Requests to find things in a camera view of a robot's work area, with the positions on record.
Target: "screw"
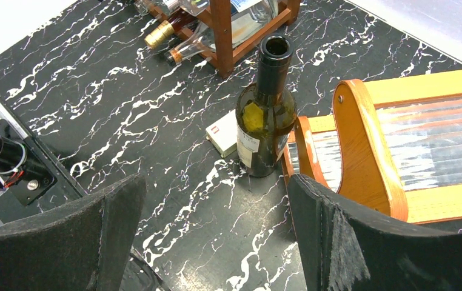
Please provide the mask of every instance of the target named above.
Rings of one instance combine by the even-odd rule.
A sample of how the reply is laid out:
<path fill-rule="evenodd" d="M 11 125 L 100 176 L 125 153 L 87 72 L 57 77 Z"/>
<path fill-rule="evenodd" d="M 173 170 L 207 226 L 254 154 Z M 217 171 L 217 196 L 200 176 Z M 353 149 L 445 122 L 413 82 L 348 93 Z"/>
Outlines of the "screw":
<path fill-rule="evenodd" d="M 38 189 L 38 186 L 40 186 L 40 184 L 37 180 L 31 180 L 27 183 L 27 190 L 35 191 L 36 189 Z"/>

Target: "wooden post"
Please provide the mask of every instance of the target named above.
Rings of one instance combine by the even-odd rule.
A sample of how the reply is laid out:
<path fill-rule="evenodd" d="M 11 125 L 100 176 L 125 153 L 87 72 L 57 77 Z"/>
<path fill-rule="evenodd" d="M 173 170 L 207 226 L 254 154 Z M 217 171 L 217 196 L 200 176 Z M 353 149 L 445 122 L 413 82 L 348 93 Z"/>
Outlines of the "wooden post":
<path fill-rule="evenodd" d="M 231 34 L 231 2 L 210 0 L 212 29 L 215 35 L 218 73 L 227 78 L 233 72 L 233 39 Z"/>
<path fill-rule="evenodd" d="M 299 15 L 299 9 L 301 8 L 301 0 L 288 0 L 286 8 L 290 9 L 290 19 L 286 22 L 286 25 L 292 25 L 297 20 Z"/>

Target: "black marble countertop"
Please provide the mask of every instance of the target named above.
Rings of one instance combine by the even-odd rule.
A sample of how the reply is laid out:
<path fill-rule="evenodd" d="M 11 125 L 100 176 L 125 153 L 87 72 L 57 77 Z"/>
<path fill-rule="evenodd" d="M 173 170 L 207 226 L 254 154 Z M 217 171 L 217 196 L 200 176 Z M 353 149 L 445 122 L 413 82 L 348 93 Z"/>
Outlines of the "black marble countertop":
<path fill-rule="evenodd" d="M 305 290 L 281 167 L 249 178 L 205 139 L 255 79 L 256 50 L 225 80 L 199 56 L 169 67 L 178 40 L 143 41 L 157 25 L 133 5 L 78 1 L 0 55 L 3 101 L 87 192 L 147 174 L 134 246 L 173 290 Z M 279 31 L 297 46 L 286 85 L 300 115 L 330 114 L 341 79 L 462 69 L 342 0 L 305 0 Z"/>

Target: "wine rack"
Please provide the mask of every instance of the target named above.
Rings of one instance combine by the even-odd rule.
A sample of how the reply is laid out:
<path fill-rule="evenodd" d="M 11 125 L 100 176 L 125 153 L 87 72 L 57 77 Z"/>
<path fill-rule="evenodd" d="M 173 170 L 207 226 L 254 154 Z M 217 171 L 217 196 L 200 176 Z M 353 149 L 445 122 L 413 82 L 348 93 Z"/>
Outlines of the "wine rack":
<path fill-rule="evenodd" d="M 210 59 L 222 78 L 227 78 L 233 72 L 235 63 L 251 51 L 266 35 L 274 32 L 283 24 L 291 25 L 297 20 L 301 0 L 282 0 L 279 2 L 279 13 L 267 25 L 262 27 L 248 40 L 233 49 L 231 35 L 231 2 L 229 0 L 210 0 L 210 7 L 200 13 L 197 18 L 213 29 L 215 35 L 215 53 L 209 49 L 200 53 L 204 59 Z M 168 16 L 161 8 L 154 5 L 149 14 L 160 21 L 167 20 Z M 183 28 L 176 33 L 183 41 L 192 35 L 192 31 Z"/>

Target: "wooden handle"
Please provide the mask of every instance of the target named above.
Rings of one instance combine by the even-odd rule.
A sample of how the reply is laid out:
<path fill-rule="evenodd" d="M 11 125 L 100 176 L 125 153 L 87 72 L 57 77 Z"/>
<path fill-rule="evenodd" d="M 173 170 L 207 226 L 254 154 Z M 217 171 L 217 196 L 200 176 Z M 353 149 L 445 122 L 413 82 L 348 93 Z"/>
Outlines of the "wooden handle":
<path fill-rule="evenodd" d="M 340 82 L 333 96 L 333 112 L 342 156 L 338 193 L 406 221 L 403 186 L 363 82 Z"/>
<path fill-rule="evenodd" d="M 318 162 L 313 145 L 313 134 L 310 128 L 308 117 L 299 116 L 295 121 L 295 142 L 297 143 L 297 152 L 299 155 L 299 172 L 315 179 L 320 184 L 326 186 L 327 181 L 322 174 L 322 169 Z"/>

